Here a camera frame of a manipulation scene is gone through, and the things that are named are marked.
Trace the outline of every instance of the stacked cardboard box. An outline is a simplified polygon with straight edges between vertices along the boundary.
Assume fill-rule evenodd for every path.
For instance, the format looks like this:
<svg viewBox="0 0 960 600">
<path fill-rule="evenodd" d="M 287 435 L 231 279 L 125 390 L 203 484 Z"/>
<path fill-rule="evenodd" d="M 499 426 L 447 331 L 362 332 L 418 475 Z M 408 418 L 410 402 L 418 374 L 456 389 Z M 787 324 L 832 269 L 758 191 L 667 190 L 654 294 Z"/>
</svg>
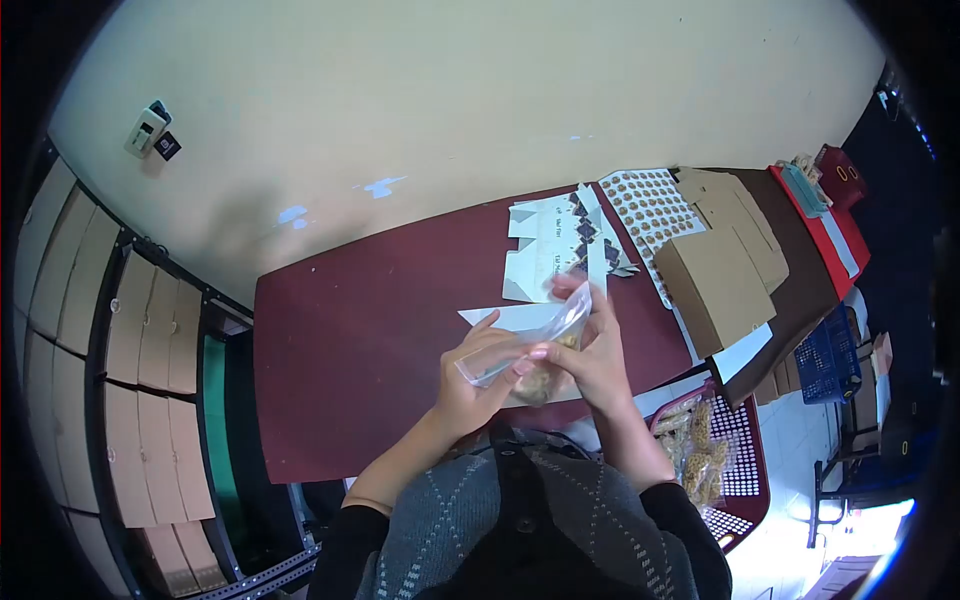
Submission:
<svg viewBox="0 0 960 600">
<path fill-rule="evenodd" d="M 654 261 L 697 356 L 707 358 L 776 316 L 770 293 L 789 270 L 770 225 L 736 176 L 682 168 L 677 179 L 708 230 L 674 236 Z"/>
<path fill-rule="evenodd" d="M 773 402 L 780 396 L 801 389 L 800 372 L 797 370 L 797 357 L 790 352 L 786 360 L 778 364 L 772 373 L 763 378 L 754 392 L 757 406 Z"/>
</svg>

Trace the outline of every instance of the ziplock bag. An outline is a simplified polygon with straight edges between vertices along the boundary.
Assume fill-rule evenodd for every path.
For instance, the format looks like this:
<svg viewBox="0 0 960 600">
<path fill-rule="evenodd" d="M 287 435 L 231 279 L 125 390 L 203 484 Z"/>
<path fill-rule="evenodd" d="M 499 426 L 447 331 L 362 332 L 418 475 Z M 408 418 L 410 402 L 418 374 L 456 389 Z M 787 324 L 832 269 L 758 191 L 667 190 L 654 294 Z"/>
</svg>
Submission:
<svg viewBox="0 0 960 600">
<path fill-rule="evenodd" d="M 519 331 L 510 340 L 475 350 L 455 363 L 457 369 L 471 385 L 486 388 L 504 369 L 522 357 L 531 344 L 556 342 L 579 350 L 591 307 L 590 286 L 584 282 L 543 327 Z M 520 378 L 512 395 L 526 404 L 542 406 L 562 387 L 565 373 L 545 360 L 532 362 L 536 367 Z"/>
</svg>

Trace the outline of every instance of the table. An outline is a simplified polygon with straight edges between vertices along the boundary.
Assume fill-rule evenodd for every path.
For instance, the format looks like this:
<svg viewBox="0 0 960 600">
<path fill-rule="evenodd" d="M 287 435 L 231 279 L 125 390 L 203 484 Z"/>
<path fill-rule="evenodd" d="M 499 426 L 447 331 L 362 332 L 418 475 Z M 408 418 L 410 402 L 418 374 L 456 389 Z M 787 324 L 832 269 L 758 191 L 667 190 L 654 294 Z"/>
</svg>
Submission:
<svg viewBox="0 0 960 600">
<path fill-rule="evenodd" d="M 598 197 L 603 194 L 592 183 Z M 508 207 L 568 193 L 544 190 L 377 233 L 257 281 L 253 368 L 267 473 L 274 483 L 358 474 L 433 405 L 439 360 L 468 331 L 459 309 L 501 298 Z M 603 203 L 634 262 L 626 229 Z M 686 371 L 676 320 L 646 274 L 608 277 L 631 390 Z M 508 409 L 514 423 L 556 427 L 588 413 L 582 400 Z"/>
</svg>

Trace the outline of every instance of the wall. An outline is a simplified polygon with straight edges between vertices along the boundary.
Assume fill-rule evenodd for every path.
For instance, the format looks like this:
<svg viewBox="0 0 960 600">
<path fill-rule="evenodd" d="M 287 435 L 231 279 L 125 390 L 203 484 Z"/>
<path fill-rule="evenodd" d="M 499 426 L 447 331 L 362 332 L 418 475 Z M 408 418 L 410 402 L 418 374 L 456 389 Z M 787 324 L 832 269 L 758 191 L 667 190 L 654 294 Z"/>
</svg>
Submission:
<svg viewBox="0 0 960 600">
<path fill-rule="evenodd" d="M 836 0 L 127 0 L 49 133 L 122 219 L 252 305 L 264 273 L 456 208 L 839 145 L 883 61 Z M 169 163 L 122 148 L 154 98 Z"/>
</svg>

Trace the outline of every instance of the green panel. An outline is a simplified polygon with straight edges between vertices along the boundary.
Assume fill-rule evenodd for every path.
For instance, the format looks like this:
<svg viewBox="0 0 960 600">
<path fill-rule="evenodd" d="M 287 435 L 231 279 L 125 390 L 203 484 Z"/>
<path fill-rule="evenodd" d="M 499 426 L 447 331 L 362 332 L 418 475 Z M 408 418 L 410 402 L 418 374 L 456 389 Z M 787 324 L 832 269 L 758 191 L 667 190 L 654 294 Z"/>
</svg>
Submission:
<svg viewBox="0 0 960 600">
<path fill-rule="evenodd" d="M 206 451 L 210 457 L 213 487 L 220 502 L 230 543 L 236 547 L 247 537 L 243 509 L 233 481 L 233 467 L 227 446 L 224 413 L 224 369 L 226 345 L 210 336 L 204 338 L 204 424 Z"/>
</svg>

